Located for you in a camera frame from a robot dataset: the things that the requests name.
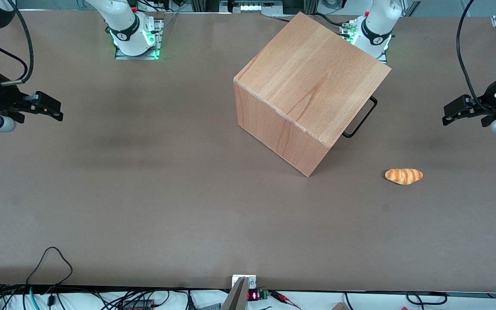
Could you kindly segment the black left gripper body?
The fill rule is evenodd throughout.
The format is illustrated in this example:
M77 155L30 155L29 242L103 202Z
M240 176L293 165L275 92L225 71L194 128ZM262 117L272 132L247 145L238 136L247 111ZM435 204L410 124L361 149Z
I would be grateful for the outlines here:
M482 126L490 126L496 121L496 81L490 84L482 96L476 97L474 87L471 84L470 76L465 74L471 96L473 99L473 109L482 110L484 118L482 118Z

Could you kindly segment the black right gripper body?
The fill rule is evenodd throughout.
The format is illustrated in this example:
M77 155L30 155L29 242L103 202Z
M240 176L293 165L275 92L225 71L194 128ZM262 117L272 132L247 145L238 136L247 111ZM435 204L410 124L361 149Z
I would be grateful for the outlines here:
M17 86L0 86L0 125L15 122L15 108L30 107L26 96Z

